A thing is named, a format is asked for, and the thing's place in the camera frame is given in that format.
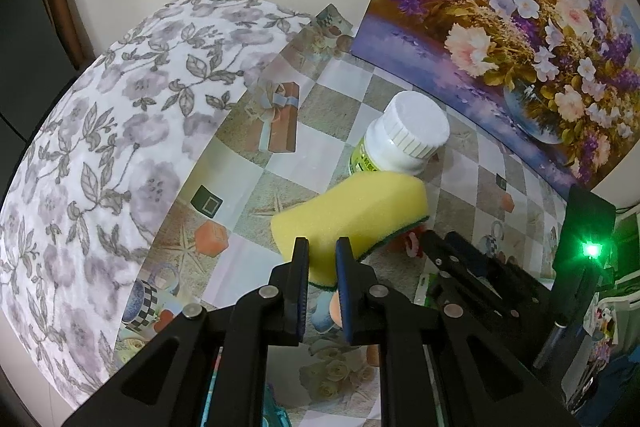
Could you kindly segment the yellow sponge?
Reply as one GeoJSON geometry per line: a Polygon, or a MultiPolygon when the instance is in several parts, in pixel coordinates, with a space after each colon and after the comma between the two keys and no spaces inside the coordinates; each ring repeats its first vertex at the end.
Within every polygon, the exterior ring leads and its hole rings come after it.
{"type": "Polygon", "coordinates": [[[273,242],[286,261],[296,239],[309,245],[309,283],[337,285],[335,246],[346,237],[360,260],[428,217],[424,183],[393,171],[358,172],[331,190],[271,218],[273,242]]]}

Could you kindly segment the white bottle, green label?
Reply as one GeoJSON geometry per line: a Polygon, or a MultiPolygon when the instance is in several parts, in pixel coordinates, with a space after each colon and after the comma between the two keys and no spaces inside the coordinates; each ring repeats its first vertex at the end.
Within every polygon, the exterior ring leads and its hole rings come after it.
{"type": "Polygon", "coordinates": [[[349,173],[393,171],[419,176],[449,135],[448,118],[431,98],[420,92],[399,92],[352,151],[349,173]]]}

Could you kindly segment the checkered printed tablecloth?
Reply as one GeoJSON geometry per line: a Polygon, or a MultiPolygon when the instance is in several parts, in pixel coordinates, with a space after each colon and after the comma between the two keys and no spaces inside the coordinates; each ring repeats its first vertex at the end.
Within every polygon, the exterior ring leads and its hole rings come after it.
{"type": "Polygon", "coordinates": [[[435,270],[418,244],[425,229],[457,231],[486,255],[542,283],[565,215],[564,200],[505,146],[447,110],[450,138],[427,161],[412,194],[418,216],[399,206],[386,176],[357,178],[350,161],[400,79],[350,54],[352,24],[333,6],[279,54],[243,72],[273,95],[259,113],[244,94],[210,138],[168,211],[134,283],[115,343],[122,367],[190,301],[217,309],[265,283],[294,239],[310,245],[305,337],[270,351],[268,417],[291,426],[376,426],[381,421],[378,351],[349,346],[334,288],[334,245],[356,246],[381,282],[423,301],[435,270]]]}

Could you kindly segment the floral still-life painting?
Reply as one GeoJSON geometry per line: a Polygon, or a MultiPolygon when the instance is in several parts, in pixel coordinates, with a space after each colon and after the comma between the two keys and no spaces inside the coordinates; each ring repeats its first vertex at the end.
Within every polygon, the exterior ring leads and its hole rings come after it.
{"type": "Polygon", "coordinates": [[[560,194],[639,140],[636,0],[370,0],[352,52],[436,96],[560,194]]]}

